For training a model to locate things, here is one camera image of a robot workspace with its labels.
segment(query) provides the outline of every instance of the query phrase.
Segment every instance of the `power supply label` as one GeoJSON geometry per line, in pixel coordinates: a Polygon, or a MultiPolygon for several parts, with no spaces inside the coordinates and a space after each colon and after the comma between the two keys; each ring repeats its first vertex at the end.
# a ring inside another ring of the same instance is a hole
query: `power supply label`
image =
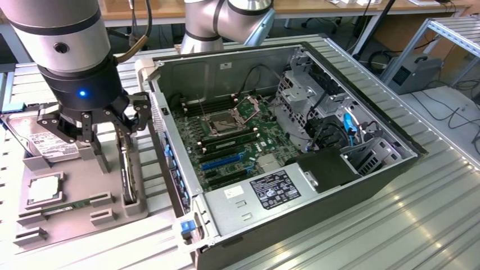
{"type": "Polygon", "coordinates": [[[251,181],[250,184],[267,210],[302,196],[286,170],[251,181]]]}

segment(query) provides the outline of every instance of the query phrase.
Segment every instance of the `wooden desk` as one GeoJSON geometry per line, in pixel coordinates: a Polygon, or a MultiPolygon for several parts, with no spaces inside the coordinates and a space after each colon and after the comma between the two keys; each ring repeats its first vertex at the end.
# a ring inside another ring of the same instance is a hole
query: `wooden desk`
{"type": "MultiPolygon", "coordinates": [[[[368,7],[368,13],[379,13],[386,8],[388,0],[383,0],[382,4],[372,4],[368,7]]],[[[463,0],[454,0],[454,3],[458,7],[466,8],[470,6],[463,0]]],[[[154,18],[176,18],[186,17],[186,4],[183,0],[160,0],[160,8],[152,10],[154,18]]],[[[364,12],[367,6],[359,4],[332,4],[327,0],[275,0],[275,11],[278,15],[284,14],[327,14],[327,13],[351,13],[351,12],[364,12]]],[[[439,12],[444,9],[443,5],[434,7],[422,7],[411,3],[408,0],[398,0],[391,9],[392,14],[407,11],[408,13],[423,13],[432,11],[439,12]]],[[[131,19],[131,12],[103,12],[102,13],[106,20],[124,20],[131,19]]],[[[139,11],[136,13],[138,19],[147,18],[147,12],[139,11]]]]}

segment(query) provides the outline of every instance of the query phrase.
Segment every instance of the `ram module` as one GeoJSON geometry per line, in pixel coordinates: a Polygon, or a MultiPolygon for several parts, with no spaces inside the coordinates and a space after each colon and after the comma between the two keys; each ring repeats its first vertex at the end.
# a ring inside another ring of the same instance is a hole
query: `ram module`
{"type": "Polygon", "coordinates": [[[244,145],[246,143],[255,142],[259,139],[259,136],[259,129],[251,128],[250,130],[236,132],[219,138],[203,140],[200,142],[203,153],[210,154],[244,145]]]}

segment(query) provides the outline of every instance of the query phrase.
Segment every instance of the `blue pcie slot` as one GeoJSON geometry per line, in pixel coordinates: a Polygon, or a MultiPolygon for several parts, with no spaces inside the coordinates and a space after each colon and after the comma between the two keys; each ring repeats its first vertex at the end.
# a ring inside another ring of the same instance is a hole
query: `blue pcie slot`
{"type": "Polygon", "coordinates": [[[239,153],[236,154],[235,156],[232,157],[227,157],[226,159],[222,159],[219,161],[215,161],[212,163],[207,163],[202,166],[202,170],[210,170],[210,169],[214,169],[216,167],[220,167],[223,165],[227,165],[227,164],[231,164],[234,162],[238,162],[243,159],[243,156],[244,156],[244,152],[243,153],[239,153]]]}

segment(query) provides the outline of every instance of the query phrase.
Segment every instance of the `aluminum extrusion table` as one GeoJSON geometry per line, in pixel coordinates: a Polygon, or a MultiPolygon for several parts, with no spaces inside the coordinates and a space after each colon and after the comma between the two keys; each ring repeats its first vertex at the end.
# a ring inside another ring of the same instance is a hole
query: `aluminum extrusion table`
{"type": "MultiPolygon", "coordinates": [[[[430,151],[419,164],[366,202],[294,235],[228,269],[459,269],[479,268],[480,257],[480,174],[478,162],[427,123],[396,94],[351,58],[340,47],[316,35],[276,38],[264,44],[310,42],[354,84],[376,102],[408,134],[430,151]]],[[[227,44],[227,48],[242,45],[227,44]]],[[[167,56],[174,49],[144,52],[139,57],[167,56]]],[[[123,85],[136,89],[134,61],[119,66],[123,85]]],[[[40,99],[51,95],[34,64],[18,65],[14,95],[40,99]]],[[[0,135],[2,211],[12,205],[12,187],[19,181],[15,166],[20,153],[10,135],[0,135]]],[[[194,269],[191,256],[178,251],[171,224],[174,210],[164,180],[146,168],[148,218],[20,255],[12,255],[6,231],[12,217],[0,214],[0,268],[32,269],[194,269]]]]}

